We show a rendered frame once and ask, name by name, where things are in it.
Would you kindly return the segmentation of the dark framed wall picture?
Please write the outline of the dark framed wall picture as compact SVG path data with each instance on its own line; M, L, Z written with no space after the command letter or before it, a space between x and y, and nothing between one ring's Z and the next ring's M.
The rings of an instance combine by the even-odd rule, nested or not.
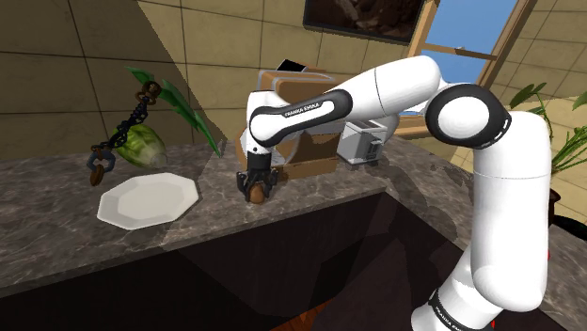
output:
M407 45L426 0L305 0L308 29Z

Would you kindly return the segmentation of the white toaster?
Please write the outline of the white toaster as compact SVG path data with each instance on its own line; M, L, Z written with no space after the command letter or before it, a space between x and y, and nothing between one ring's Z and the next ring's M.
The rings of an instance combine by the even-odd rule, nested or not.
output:
M350 165L371 163L381 157L387 128L373 120L348 121L337 154Z

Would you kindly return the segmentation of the white octagonal plate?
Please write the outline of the white octagonal plate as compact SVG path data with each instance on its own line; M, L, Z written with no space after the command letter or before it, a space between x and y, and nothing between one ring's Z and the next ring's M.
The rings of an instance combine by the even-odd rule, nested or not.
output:
M102 194L97 218L121 229L143 229L178 219L198 199L191 179L172 173L136 176Z

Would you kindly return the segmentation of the brown box-shaped appliance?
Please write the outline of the brown box-shaped appliance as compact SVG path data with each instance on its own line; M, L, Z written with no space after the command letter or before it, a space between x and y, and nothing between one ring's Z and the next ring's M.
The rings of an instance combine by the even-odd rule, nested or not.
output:
M274 90L285 102L301 102L318 96L341 81L320 69L285 59L275 70L261 70L258 90ZM271 166L280 181L332 172L336 169L342 123L306 130L282 142L272 152Z

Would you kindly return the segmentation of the wooden framed window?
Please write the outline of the wooden framed window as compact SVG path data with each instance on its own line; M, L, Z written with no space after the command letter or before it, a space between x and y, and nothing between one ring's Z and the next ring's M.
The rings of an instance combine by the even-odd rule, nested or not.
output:
M440 0L426 43L491 55L517 0ZM421 48L447 83L475 83L485 59Z

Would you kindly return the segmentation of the long green leaves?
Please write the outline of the long green leaves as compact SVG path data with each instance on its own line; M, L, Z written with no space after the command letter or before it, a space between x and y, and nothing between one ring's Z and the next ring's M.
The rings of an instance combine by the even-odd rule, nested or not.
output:
M187 100L177 88L165 79L162 80L163 84L159 85L155 81L154 75L148 71L132 67L126 67L126 70L128 70L142 85L141 89L135 94L135 98L138 100L138 105L129 118L131 126L140 124L144 121L148 115L148 105L155 105L158 100L163 100L168 102L173 107L173 110L185 119L194 129L202 132L216 155L221 157L221 153L206 123L202 117L189 106Z

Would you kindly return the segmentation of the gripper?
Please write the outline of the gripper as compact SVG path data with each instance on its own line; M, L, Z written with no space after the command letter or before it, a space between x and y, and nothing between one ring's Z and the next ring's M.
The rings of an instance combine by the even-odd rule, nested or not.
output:
M246 156L246 171L236 173L237 188L244 195L245 200L250 200L249 180L263 180L263 195L269 198L272 188L278 183L278 171L271 167L272 154L249 152Z

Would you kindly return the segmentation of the green lettuce head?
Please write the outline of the green lettuce head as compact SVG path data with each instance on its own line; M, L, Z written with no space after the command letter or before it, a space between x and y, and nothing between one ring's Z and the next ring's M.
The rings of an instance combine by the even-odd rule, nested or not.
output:
M161 168L167 165L166 146L158 134L145 124L132 126L127 141L117 153L134 166Z

